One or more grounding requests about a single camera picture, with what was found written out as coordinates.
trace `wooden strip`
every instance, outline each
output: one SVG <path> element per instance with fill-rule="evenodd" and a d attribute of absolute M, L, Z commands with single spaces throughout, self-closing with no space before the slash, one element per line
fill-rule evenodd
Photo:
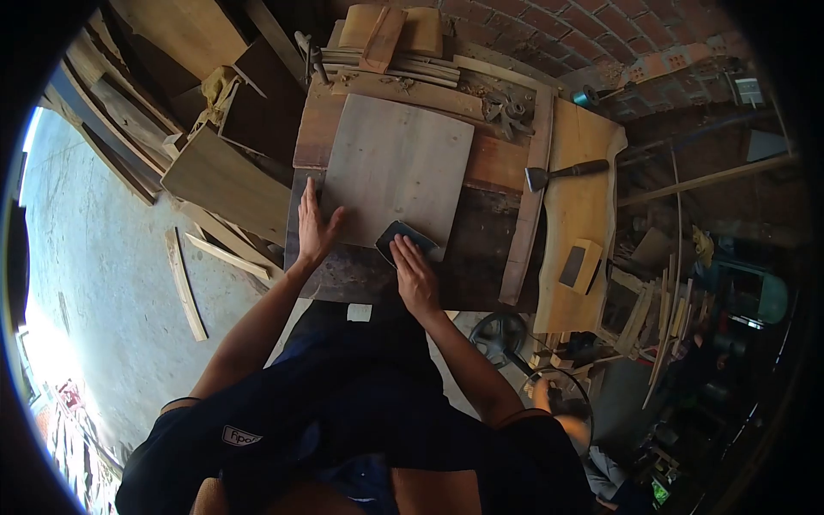
<path fill-rule="evenodd" d="M 535 332 L 598 330 L 606 302 L 602 266 L 588 295 L 562 288 L 558 277 L 575 240 L 584 238 L 610 254 L 615 234 L 614 160 L 626 147 L 623 127 L 562 99 L 555 100 L 550 171 L 580 162 L 607 159 L 610 170 L 594 176 L 550 180 L 544 195 L 546 245 L 539 276 Z"/>
<path fill-rule="evenodd" d="M 661 197 L 666 197 L 667 195 L 678 193 L 680 191 L 688 191 L 693 190 L 694 188 L 714 185 L 718 184 L 719 182 L 724 182 L 726 180 L 750 176 L 752 174 L 758 173 L 759 171 L 771 170 L 772 168 L 792 165 L 797 162 L 797 157 L 781 156 L 772 157 L 771 159 L 765 159 L 764 161 L 758 161 L 744 166 L 736 166 L 735 168 L 730 168 L 729 170 L 709 174 L 708 176 L 698 177 L 697 179 L 692 180 L 685 180 L 684 182 L 667 186 L 666 188 L 661 188 L 660 190 L 638 194 L 634 197 L 628 197 L 626 199 L 619 199 L 618 207 L 620 208 L 622 206 L 638 204 L 640 202 L 647 202 L 648 200 L 660 199 Z"/>
<path fill-rule="evenodd" d="M 189 138 L 161 184 L 181 199 L 285 245 L 289 188 L 220 139 L 211 124 Z"/>
<path fill-rule="evenodd" d="M 194 341 L 203 341 L 208 336 L 203 322 L 200 320 L 198 308 L 194 304 L 189 279 L 186 277 L 183 257 L 180 255 L 180 243 L 177 240 L 177 227 L 166 231 L 166 253 L 169 255 L 169 266 L 171 267 L 171 274 L 175 278 L 177 295 L 183 304 L 183 311 L 186 314 L 186 320 L 189 321 L 189 327 L 192 329 Z"/>
<path fill-rule="evenodd" d="M 306 64 L 297 49 L 292 45 L 292 40 L 283 32 L 278 21 L 264 5 L 263 0 L 249 0 L 246 2 L 246 14 L 249 15 L 260 33 L 272 46 L 274 52 L 305 91 L 308 88 L 308 85 L 303 81 Z"/>
<path fill-rule="evenodd" d="M 535 117 L 532 128 L 535 134 L 529 143 L 527 166 L 535 166 L 546 170 L 550 159 L 550 145 L 552 142 L 552 126 L 554 118 L 555 92 L 550 87 L 539 87 L 535 98 Z M 501 292 L 498 300 L 504 304 L 514 306 L 521 296 L 523 279 L 527 276 L 529 258 L 532 255 L 532 244 L 535 242 L 535 233 L 538 229 L 538 216 L 541 214 L 541 203 L 544 199 L 544 190 L 531 192 L 526 179 L 522 179 L 523 195 L 521 207 L 517 212 L 515 234 L 509 247 L 509 257 L 503 269 Z M 563 331 L 538 331 L 555 333 Z"/>
<path fill-rule="evenodd" d="M 72 64 L 67 60 L 63 59 L 60 61 L 60 68 L 65 73 L 66 78 L 68 79 L 69 83 L 71 83 L 72 87 L 77 91 L 77 94 L 83 99 L 86 103 L 88 108 L 93 112 L 97 118 L 105 125 L 105 127 L 111 131 L 111 133 L 123 143 L 130 151 L 134 153 L 135 156 L 139 157 L 141 161 L 145 162 L 146 165 L 157 172 L 157 174 L 163 176 L 166 174 L 166 169 L 160 166 L 157 162 L 151 159 L 146 153 L 132 140 L 132 138 L 123 132 L 123 130 L 117 125 L 117 123 L 111 118 L 111 116 L 106 112 L 105 107 L 100 104 L 99 101 L 92 98 L 92 94 L 86 88 L 86 85 L 82 83 L 82 81 L 77 76 L 77 72 L 75 71 Z"/>
<path fill-rule="evenodd" d="M 358 61 L 358 66 L 364 70 L 375 73 L 384 73 L 389 68 L 392 54 L 395 53 L 395 45 L 400 38 L 400 31 L 406 21 L 406 12 L 396 7 L 383 6 L 381 14 L 377 16 L 375 26 L 363 53 Z"/>
<path fill-rule="evenodd" d="M 235 234 L 232 229 L 220 223 L 211 213 L 200 206 L 191 202 L 184 202 L 180 205 L 180 211 L 243 260 L 262 266 L 273 278 L 279 279 L 283 275 L 283 269 L 275 264 L 277 259 L 268 250 L 258 249 L 250 245 L 248 241 Z"/>
<path fill-rule="evenodd" d="M 147 206 L 151 207 L 154 205 L 154 195 L 149 193 L 148 190 L 140 184 L 140 181 L 137 177 L 135 177 L 131 169 L 129 169 L 129 165 L 120 160 L 117 152 L 112 150 L 109 145 L 105 144 L 105 142 L 100 139 L 100 137 L 97 136 L 93 130 L 89 129 L 88 125 L 82 124 L 80 127 L 76 127 L 75 129 L 77 129 L 80 135 L 83 136 L 83 139 L 86 140 L 89 147 L 95 151 L 95 154 L 97 154 L 101 161 L 109 167 L 112 173 L 115 174 L 118 179 L 123 181 L 123 184 L 129 191 L 131 191 Z"/>
<path fill-rule="evenodd" d="M 404 91 L 395 78 L 387 75 L 366 72 L 339 73 L 333 83 L 332 93 L 373 96 L 388 101 L 431 107 L 472 119 L 484 119 L 484 102 L 476 96 L 422 82 L 416 82 Z"/>
<path fill-rule="evenodd" d="M 236 255 L 229 254 L 224 249 L 212 245 L 208 241 L 203 241 L 196 236 L 192 236 L 188 232 L 186 233 L 186 237 L 189 238 L 189 241 L 192 242 L 192 245 L 198 247 L 203 252 L 208 252 L 214 257 L 226 261 L 228 264 L 236 266 L 241 270 L 245 270 L 250 274 L 254 274 L 257 277 L 260 277 L 261 279 L 266 279 L 267 281 L 269 280 L 269 272 L 267 272 L 266 269 L 262 266 L 254 265 L 249 261 L 242 260 Z"/>

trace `light wood panel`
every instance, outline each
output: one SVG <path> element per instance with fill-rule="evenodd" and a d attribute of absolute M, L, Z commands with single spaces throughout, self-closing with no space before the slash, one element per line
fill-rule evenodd
<path fill-rule="evenodd" d="M 195 341 L 203 341 L 208 338 L 203 322 L 200 320 L 197 305 L 192 297 L 192 290 L 189 286 L 189 279 L 186 277 L 186 269 L 183 265 L 183 257 L 180 255 L 180 243 L 177 240 L 177 227 L 166 231 L 166 253 L 169 255 L 169 266 L 171 274 L 175 279 L 175 288 L 183 304 L 183 311 L 186 320 L 192 329 Z"/>
<path fill-rule="evenodd" d="M 189 138 L 161 183 L 181 199 L 285 244 L 289 188 L 220 139 L 210 124 Z"/>
<path fill-rule="evenodd" d="M 246 42 L 214 0 L 110 3 L 135 34 L 151 41 L 201 81 L 246 51 Z"/>
<path fill-rule="evenodd" d="M 452 230 L 475 128 L 409 105 L 349 95 L 326 171 L 321 210 L 353 212 L 343 243 L 371 247 L 394 220 L 441 248 Z"/>
<path fill-rule="evenodd" d="M 554 118 L 555 92 L 550 87 L 538 87 L 535 98 L 535 116 L 532 128 L 535 134 L 529 143 L 527 166 L 547 169 L 552 142 Z M 504 304 L 514 306 L 521 296 L 523 280 L 527 276 L 529 258 L 532 255 L 532 245 L 535 243 L 535 233 L 538 229 L 538 216 L 541 214 L 541 201 L 544 190 L 532 192 L 527 185 L 526 177 L 521 179 L 523 195 L 521 207 L 517 212 L 515 233 L 509 247 L 507 265 L 503 269 L 501 279 L 501 293 L 498 300 Z M 537 331 L 541 333 L 555 333 L 563 331 Z"/>
<path fill-rule="evenodd" d="M 611 163 L 607 173 L 550 180 L 544 196 L 546 247 L 540 274 L 535 332 L 594 331 L 606 300 L 606 267 L 588 295 L 558 285 L 576 239 L 595 241 L 606 262 L 615 233 L 615 156 L 626 147 L 624 128 L 570 102 L 555 99 L 550 170 L 594 159 Z"/>
<path fill-rule="evenodd" d="M 207 252 L 214 257 L 218 258 L 219 260 L 225 261 L 232 266 L 236 266 L 241 270 L 245 270 L 250 274 L 256 275 L 261 279 L 269 280 L 269 272 L 266 271 L 265 268 L 262 266 L 255 265 L 254 263 L 250 263 L 249 261 L 242 260 L 241 258 L 237 257 L 236 255 L 229 254 L 224 249 L 212 245 L 208 241 L 203 241 L 196 236 L 190 235 L 188 232 L 186 233 L 186 237 L 189 238 L 189 241 L 192 242 L 192 245 L 198 247 L 203 252 Z"/>

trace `wooden board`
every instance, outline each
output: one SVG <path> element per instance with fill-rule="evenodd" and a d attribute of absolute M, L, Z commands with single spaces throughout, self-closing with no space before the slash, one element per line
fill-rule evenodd
<path fill-rule="evenodd" d="M 91 92 L 103 103 L 106 111 L 123 131 L 133 139 L 171 160 L 163 141 L 172 132 L 163 126 L 149 110 L 137 102 L 108 74 L 91 86 Z"/>
<path fill-rule="evenodd" d="M 443 55 L 440 11 L 431 7 L 412 7 L 405 9 L 405 12 L 406 23 L 396 50 L 440 58 Z M 336 46 L 342 49 L 364 48 L 380 15 L 380 5 L 358 4 L 349 7 L 340 37 L 335 40 Z"/>
<path fill-rule="evenodd" d="M 388 101 L 431 107 L 472 119 L 484 119 L 484 102 L 476 96 L 423 82 L 416 82 L 404 91 L 394 77 L 376 73 L 339 73 L 332 86 L 332 93 L 373 96 Z"/>
<path fill-rule="evenodd" d="M 750 176 L 760 171 L 772 170 L 773 168 L 778 168 L 779 166 L 787 166 L 792 165 L 794 163 L 798 163 L 797 157 L 772 157 L 771 159 L 765 159 L 764 161 L 758 161 L 744 166 L 736 166 L 735 168 L 730 168 L 729 170 L 719 171 L 714 174 L 709 174 L 708 176 L 698 177 L 692 180 L 685 180 L 684 182 L 667 186 L 666 188 L 661 188 L 660 190 L 638 194 L 634 197 L 629 197 L 626 199 L 620 199 L 618 201 L 618 207 L 620 208 L 622 206 L 628 206 L 630 204 L 637 204 L 639 202 L 647 202 L 648 200 L 660 199 L 661 197 L 666 197 L 667 195 L 675 194 L 681 191 L 693 190 L 694 188 L 714 185 L 718 184 L 719 182 L 724 182 L 725 180 L 739 179 L 741 177 Z"/>
<path fill-rule="evenodd" d="M 203 341 L 208 338 L 203 322 L 200 320 L 197 305 L 194 304 L 192 290 L 189 286 L 189 279 L 186 277 L 186 269 L 183 265 L 183 257 L 180 255 L 180 243 L 177 240 L 177 227 L 166 231 L 166 253 L 169 255 L 169 266 L 171 274 L 175 278 L 175 288 L 180 302 L 183 304 L 183 311 L 186 320 L 192 329 L 195 341 Z"/>
<path fill-rule="evenodd" d="M 297 92 L 297 96 L 267 99 L 252 86 L 238 84 L 227 100 L 218 136 L 288 165 L 294 157 L 303 106 L 303 94 Z"/>
<path fill-rule="evenodd" d="M 555 100 L 555 127 L 550 170 L 593 159 L 611 168 L 594 176 L 551 180 L 546 188 L 546 247 L 541 266 L 535 332 L 594 331 L 606 301 L 606 267 L 601 267 L 588 295 L 558 286 L 566 256 L 578 238 L 595 241 L 608 257 L 615 233 L 615 156 L 626 147 L 624 128 L 560 98 Z"/>
<path fill-rule="evenodd" d="M 470 124 L 368 96 L 349 95 L 326 171 L 321 210 L 353 209 L 343 243 L 371 247 L 394 220 L 441 248 L 452 230 L 475 128 Z"/>
<path fill-rule="evenodd" d="M 372 33 L 363 47 L 358 66 L 369 72 L 384 73 L 389 68 L 406 12 L 397 7 L 383 6 L 377 15 Z"/>
<path fill-rule="evenodd" d="M 250 263 L 249 261 L 242 260 L 236 255 L 229 254 L 224 249 L 212 245 L 208 241 L 203 241 L 196 236 L 190 235 L 188 232 L 186 233 L 186 237 L 189 238 L 189 241 L 192 242 L 192 245 L 198 247 L 203 252 L 207 252 L 213 255 L 214 257 L 218 258 L 219 260 L 226 261 L 228 264 L 236 266 L 241 270 L 245 270 L 250 274 L 254 274 L 257 277 L 260 277 L 261 279 L 269 280 L 269 272 L 266 271 L 266 269 L 262 266 L 258 266 L 253 263 Z"/>
<path fill-rule="evenodd" d="M 189 138 L 161 181 L 170 193 L 280 246 L 289 188 L 268 177 L 207 124 Z"/>
<path fill-rule="evenodd" d="M 278 21 L 264 5 L 263 0 L 249 0 L 246 2 L 246 14 L 255 23 L 260 33 L 269 42 L 274 52 L 283 61 L 283 65 L 292 74 L 295 80 L 304 91 L 307 84 L 303 81 L 303 74 L 306 72 L 306 65 L 303 58 L 297 52 L 286 32 L 283 31 Z"/>
<path fill-rule="evenodd" d="M 295 168 L 325 170 L 346 96 L 332 95 L 329 87 L 312 81 L 293 158 Z M 528 149 L 490 135 L 475 126 L 464 185 L 479 190 L 520 195 Z"/>
<path fill-rule="evenodd" d="M 86 140 L 95 154 L 103 161 L 115 176 L 120 179 L 126 189 L 131 191 L 138 199 L 147 206 L 153 206 L 155 203 L 154 195 L 149 193 L 146 188 L 140 184 L 137 176 L 131 167 L 120 159 L 117 152 L 107 145 L 88 125 L 82 124 L 76 127 L 77 131 Z"/>
<path fill-rule="evenodd" d="M 246 51 L 246 42 L 214 0 L 110 3 L 135 34 L 151 41 L 201 81 Z"/>
<path fill-rule="evenodd" d="M 535 116 L 532 128 L 535 134 L 529 143 L 527 166 L 534 166 L 547 170 L 552 143 L 553 119 L 555 106 L 555 92 L 550 87 L 539 87 L 535 98 Z M 521 207 L 517 214 L 517 224 L 513 234 L 512 244 L 509 247 L 507 267 L 501 279 L 501 293 L 498 297 L 503 304 L 514 306 L 521 295 L 523 280 L 527 275 L 529 258 L 532 255 L 532 245 L 535 243 L 535 232 L 538 230 L 538 216 L 541 214 L 541 202 L 544 190 L 532 192 L 529 190 L 526 178 L 521 181 L 523 194 Z M 557 333 L 564 331 L 537 330 L 539 333 Z"/>

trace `wooden stick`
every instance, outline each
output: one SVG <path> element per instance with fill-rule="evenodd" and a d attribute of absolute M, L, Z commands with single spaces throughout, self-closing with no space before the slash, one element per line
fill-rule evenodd
<path fill-rule="evenodd" d="M 198 308 L 194 304 L 192 290 L 189 286 L 189 279 L 186 277 L 186 269 L 183 265 L 183 257 L 180 255 L 180 243 L 177 241 L 177 227 L 166 231 L 166 253 L 169 255 L 169 266 L 171 274 L 175 278 L 175 287 L 180 302 L 183 304 L 183 311 L 186 320 L 192 329 L 195 341 L 203 341 L 208 338 L 204 324 L 200 320 Z"/>
<path fill-rule="evenodd" d="M 638 194 L 634 197 L 628 197 L 626 199 L 618 199 L 618 207 L 620 208 L 622 206 L 637 204 L 639 202 L 647 202 L 648 200 L 659 199 L 661 197 L 666 197 L 667 195 L 671 195 L 673 193 L 679 193 L 682 191 L 692 190 L 694 188 L 700 188 L 702 186 L 718 184 L 719 182 L 724 182 L 725 180 L 746 177 L 758 173 L 759 171 L 770 170 L 772 168 L 777 168 L 778 166 L 791 165 L 796 162 L 798 162 L 797 157 L 780 156 L 772 157 L 771 159 L 765 159 L 764 161 L 753 162 L 744 166 L 736 166 L 735 168 L 730 168 L 729 170 L 709 174 L 708 176 L 698 177 L 697 179 L 687 180 L 681 182 L 680 184 L 676 182 L 676 184 L 672 186 L 667 186 L 666 188 L 661 188 L 660 190 L 649 191 L 648 193 Z"/>

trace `white label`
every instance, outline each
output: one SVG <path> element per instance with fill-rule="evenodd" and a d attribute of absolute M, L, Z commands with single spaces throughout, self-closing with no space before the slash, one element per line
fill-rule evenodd
<path fill-rule="evenodd" d="M 238 428 L 233 428 L 231 425 L 223 426 L 223 441 L 229 445 L 243 447 L 250 443 L 258 442 L 262 437 L 256 436 L 246 431 L 241 431 Z"/>

